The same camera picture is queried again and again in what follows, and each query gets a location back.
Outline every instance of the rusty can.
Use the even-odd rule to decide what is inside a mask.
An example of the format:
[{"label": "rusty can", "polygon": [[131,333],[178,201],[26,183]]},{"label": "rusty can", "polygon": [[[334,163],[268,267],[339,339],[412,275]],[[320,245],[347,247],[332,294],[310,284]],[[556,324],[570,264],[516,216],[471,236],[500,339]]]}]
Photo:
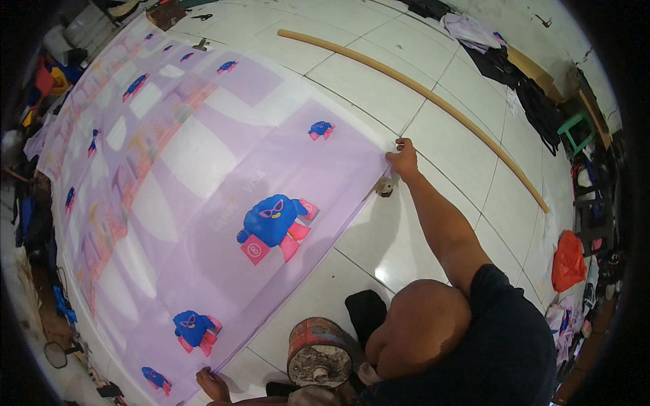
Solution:
[{"label": "rusty can", "polygon": [[352,374],[352,357],[343,330],[333,321],[312,317],[293,327],[289,335],[289,379],[301,387],[335,388]]}]

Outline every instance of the man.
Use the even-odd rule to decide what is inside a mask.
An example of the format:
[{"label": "man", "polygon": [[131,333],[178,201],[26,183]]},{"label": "man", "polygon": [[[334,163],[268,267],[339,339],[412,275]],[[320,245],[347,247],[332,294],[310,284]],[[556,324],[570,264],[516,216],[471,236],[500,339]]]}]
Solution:
[{"label": "man", "polygon": [[[400,153],[386,159],[408,186],[426,241],[457,290],[422,280],[395,295],[365,348],[380,381],[357,405],[548,405],[555,345],[544,317],[492,264],[463,214],[419,172],[411,140],[396,143]],[[208,394],[221,388],[222,399],[228,393],[209,370],[197,382]]]}]

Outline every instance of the black clothing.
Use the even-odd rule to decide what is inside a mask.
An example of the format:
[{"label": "black clothing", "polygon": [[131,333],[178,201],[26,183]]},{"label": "black clothing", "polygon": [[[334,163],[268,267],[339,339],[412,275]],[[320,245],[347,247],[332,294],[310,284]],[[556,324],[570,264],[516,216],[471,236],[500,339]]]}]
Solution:
[{"label": "black clothing", "polygon": [[544,405],[555,388],[551,330],[535,306],[496,266],[470,286],[472,321],[458,346],[422,374],[366,388],[359,406]]}]

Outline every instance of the white wall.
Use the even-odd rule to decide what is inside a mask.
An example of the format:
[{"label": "white wall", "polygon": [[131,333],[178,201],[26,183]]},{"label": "white wall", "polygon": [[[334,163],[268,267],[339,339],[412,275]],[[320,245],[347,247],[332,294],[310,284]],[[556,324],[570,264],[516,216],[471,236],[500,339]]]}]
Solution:
[{"label": "white wall", "polygon": [[[458,12],[492,24],[512,46],[532,59],[564,91],[565,74],[571,61],[593,89],[598,104],[613,133],[621,128],[616,97],[605,71],[578,23],[559,0],[443,0]],[[551,19],[549,28],[542,21]]]}]

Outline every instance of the orange plastic bag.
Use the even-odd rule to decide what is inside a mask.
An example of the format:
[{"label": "orange plastic bag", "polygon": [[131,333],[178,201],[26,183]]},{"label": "orange plastic bag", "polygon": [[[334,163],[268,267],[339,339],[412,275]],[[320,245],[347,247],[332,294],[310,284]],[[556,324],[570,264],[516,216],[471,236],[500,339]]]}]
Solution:
[{"label": "orange plastic bag", "polygon": [[582,242],[571,231],[562,233],[553,258],[551,282],[556,292],[564,292],[586,278],[587,266],[582,258]]}]

